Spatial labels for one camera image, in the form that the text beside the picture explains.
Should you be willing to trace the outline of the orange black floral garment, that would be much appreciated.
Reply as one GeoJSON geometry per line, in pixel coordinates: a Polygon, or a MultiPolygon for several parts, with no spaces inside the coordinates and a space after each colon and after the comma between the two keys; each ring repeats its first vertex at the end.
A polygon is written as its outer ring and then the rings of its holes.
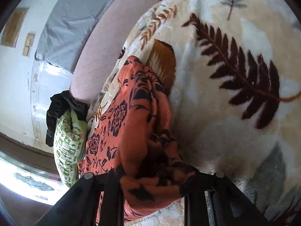
{"type": "Polygon", "coordinates": [[[183,161],[170,133],[171,110],[161,81],[130,56],[119,91],[99,118],[78,164],[80,175],[114,171],[125,195],[124,221],[169,206],[192,189],[196,169],[183,161]]]}

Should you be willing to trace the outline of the wooden stained glass door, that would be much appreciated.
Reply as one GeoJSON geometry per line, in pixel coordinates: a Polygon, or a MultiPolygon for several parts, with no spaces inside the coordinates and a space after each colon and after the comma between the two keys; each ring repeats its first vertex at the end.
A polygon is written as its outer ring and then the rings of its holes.
{"type": "Polygon", "coordinates": [[[1,134],[1,225],[35,225],[67,190],[52,151],[1,134]]]}

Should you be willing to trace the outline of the green white patterned pillow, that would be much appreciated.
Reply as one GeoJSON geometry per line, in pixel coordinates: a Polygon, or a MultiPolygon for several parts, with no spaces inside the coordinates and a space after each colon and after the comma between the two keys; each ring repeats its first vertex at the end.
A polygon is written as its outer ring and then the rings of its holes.
{"type": "Polygon", "coordinates": [[[54,135],[54,159],[61,181],[68,188],[78,180],[87,134],[87,123],[69,109],[57,120],[54,135]]]}

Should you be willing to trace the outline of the black cloth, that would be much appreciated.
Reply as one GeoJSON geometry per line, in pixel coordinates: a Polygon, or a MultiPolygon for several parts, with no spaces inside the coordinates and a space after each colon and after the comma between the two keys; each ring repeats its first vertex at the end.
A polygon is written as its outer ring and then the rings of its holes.
{"type": "Polygon", "coordinates": [[[79,120],[86,120],[88,105],[76,100],[69,90],[53,95],[50,101],[49,109],[46,112],[47,132],[45,143],[47,146],[53,147],[57,120],[67,110],[74,110],[79,120]]]}

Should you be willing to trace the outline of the pink quilted bolster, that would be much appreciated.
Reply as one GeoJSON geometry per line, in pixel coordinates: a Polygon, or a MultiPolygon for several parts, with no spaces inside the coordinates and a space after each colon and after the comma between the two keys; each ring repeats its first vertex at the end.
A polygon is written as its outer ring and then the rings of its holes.
{"type": "Polygon", "coordinates": [[[159,0],[114,0],[90,34],[74,70],[71,95],[90,105],[112,72],[130,31],[159,0]]]}

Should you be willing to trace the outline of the cream leaf pattern blanket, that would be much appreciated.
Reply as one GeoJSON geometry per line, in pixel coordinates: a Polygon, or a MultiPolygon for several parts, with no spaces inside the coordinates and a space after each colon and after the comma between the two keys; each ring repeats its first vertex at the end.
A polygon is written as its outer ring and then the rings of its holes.
{"type": "Polygon", "coordinates": [[[167,87],[184,159],[225,173],[269,225],[289,225],[300,210],[300,23],[286,2],[160,1],[126,39],[98,114],[130,55],[167,87]]]}

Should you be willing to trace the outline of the grey pillow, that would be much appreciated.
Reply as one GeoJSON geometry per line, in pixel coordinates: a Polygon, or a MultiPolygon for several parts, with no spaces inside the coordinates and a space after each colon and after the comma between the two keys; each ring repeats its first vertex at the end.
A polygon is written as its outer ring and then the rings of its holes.
{"type": "Polygon", "coordinates": [[[35,59],[74,72],[91,32],[114,0],[58,0],[41,33],[35,59]]]}

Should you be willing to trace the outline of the beige wall switch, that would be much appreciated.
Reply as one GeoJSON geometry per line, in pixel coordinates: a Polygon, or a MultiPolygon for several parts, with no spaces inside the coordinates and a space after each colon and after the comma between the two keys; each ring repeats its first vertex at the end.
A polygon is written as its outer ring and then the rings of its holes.
{"type": "Polygon", "coordinates": [[[29,56],[31,47],[34,43],[34,39],[35,39],[35,34],[32,34],[32,33],[27,34],[26,41],[24,43],[23,52],[22,52],[23,56],[25,56],[25,57],[29,56]]]}

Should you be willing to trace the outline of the brass wall plaque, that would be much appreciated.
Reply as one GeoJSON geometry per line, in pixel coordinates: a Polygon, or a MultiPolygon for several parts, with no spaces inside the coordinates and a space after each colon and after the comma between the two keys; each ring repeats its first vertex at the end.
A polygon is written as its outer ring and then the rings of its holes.
{"type": "Polygon", "coordinates": [[[1,39],[1,45],[16,47],[17,38],[29,8],[16,8],[9,17],[1,39]]]}

